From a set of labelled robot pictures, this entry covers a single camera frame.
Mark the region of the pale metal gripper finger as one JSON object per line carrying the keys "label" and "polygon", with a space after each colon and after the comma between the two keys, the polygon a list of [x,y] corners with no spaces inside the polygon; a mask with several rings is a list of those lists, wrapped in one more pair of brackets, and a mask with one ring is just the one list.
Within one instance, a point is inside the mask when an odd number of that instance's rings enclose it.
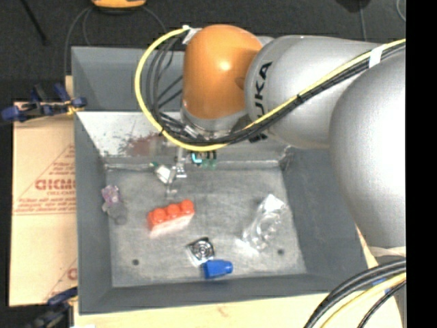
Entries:
{"label": "pale metal gripper finger", "polygon": [[166,165],[157,165],[154,168],[154,174],[163,184],[168,184],[171,177],[171,169]]}
{"label": "pale metal gripper finger", "polygon": [[169,169],[169,177],[166,183],[165,197],[175,197],[186,181],[187,174],[184,164],[177,163]]}

